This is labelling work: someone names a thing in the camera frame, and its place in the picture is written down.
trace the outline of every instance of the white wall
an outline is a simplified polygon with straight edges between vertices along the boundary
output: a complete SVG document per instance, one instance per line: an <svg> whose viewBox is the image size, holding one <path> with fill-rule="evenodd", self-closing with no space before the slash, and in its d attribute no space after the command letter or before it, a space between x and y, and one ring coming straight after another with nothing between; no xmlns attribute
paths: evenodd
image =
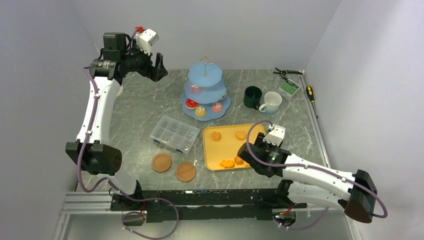
<svg viewBox="0 0 424 240"><path fill-rule="evenodd" d="M84 118L98 57L67 0L0 4L0 239L48 240L76 166L65 154Z"/></svg>
<svg viewBox="0 0 424 240"><path fill-rule="evenodd" d="M366 240L424 239L423 40L422 0L343 0L306 68L330 161L387 205Z"/></svg>
<svg viewBox="0 0 424 240"><path fill-rule="evenodd" d="M304 69L340 0L71 0L96 46L104 32L155 30L169 69L207 55L224 69Z"/></svg>

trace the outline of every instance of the screwdriver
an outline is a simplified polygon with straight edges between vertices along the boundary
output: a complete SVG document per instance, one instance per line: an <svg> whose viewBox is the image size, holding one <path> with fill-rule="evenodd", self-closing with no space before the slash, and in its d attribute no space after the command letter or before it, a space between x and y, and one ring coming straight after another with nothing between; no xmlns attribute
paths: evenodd
<svg viewBox="0 0 424 240"><path fill-rule="evenodd" d="M312 87L308 85L306 88L307 88L306 95L310 103L312 104L313 113L315 114L315 117L318 118L317 109L315 108L315 99L314 99L314 92L312 91Z"/></svg>

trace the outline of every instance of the mug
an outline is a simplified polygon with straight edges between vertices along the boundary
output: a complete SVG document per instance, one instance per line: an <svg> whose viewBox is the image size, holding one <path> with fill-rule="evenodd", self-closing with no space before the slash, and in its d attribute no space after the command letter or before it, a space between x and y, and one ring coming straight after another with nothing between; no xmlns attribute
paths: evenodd
<svg viewBox="0 0 424 240"><path fill-rule="evenodd" d="M249 86L244 90L243 103L250 109L258 109L259 101L262 97L262 91L256 86Z"/></svg>
<svg viewBox="0 0 424 240"><path fill-rule="evenodd" d="M278 92L269 91L265 94L264 101L265 103L259 107L259 111L266 114L275 114L278 111L283 98Z"/></svg>

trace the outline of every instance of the screwdriver handle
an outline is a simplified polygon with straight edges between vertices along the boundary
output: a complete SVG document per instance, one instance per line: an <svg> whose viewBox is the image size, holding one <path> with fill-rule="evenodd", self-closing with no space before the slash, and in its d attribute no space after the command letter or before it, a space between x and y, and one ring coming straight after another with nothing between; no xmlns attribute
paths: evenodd
<svg viewBox="0 0 424 240"><path fill-rule="evenodd" d="M315 103L314 92L312 90L312 87L309 85L306 87L306 95L311 103Z"/></svg>

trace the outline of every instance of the metal frame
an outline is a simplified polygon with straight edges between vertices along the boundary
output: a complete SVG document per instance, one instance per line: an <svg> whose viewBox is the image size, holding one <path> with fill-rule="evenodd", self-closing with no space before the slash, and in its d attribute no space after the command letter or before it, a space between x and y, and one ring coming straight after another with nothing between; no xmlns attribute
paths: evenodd
<svg viewBox="0 0 424 240"><path fill-rule="evenodd" d="M306 83L303 75L299 75L301 85L303 89L306 89ZM325 167L331 168L327 150L324 145L324 141L321 135L321 131L318 125L318 121L313 114L312 104L305 98L305 102L309 108L309 118L312 123L312 127L315 131L315 137L319 144L319 150L321 157L323 158L323 164ZM69 219L71 215L93 215L93 214L116 214L122 215L128 213L128 211L111 211L112 197L107 191L95 191L91 193L71 191L66 194L62 210L57 221L57 225L53 234L53 240L63 240L65 232L68 227ZM307 208L298 208L296 211L322 211L324 208L321 206L311 205ZM330 208L330 211L337 211L334 208ZM358 223L355 220L346 216L347 224L350 230L352 239L362 240L362 235L359 230Z"/></svg>

